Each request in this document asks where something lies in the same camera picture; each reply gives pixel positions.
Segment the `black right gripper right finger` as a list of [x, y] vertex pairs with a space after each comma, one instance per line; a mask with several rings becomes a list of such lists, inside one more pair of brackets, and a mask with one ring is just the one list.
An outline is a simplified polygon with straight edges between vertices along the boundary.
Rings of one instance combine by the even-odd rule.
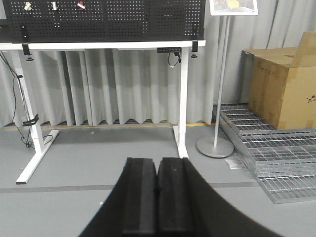
[[187, 158], [158, 169], [158, 236], [277, 237], [221, 197]]

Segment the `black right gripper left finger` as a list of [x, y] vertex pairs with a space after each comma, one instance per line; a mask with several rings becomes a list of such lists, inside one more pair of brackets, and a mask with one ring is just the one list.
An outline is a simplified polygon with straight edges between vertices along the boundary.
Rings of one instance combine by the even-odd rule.
[[114, 188], [82, 237], [154, 237], [156, 168], [150, 158], [127, 158]]

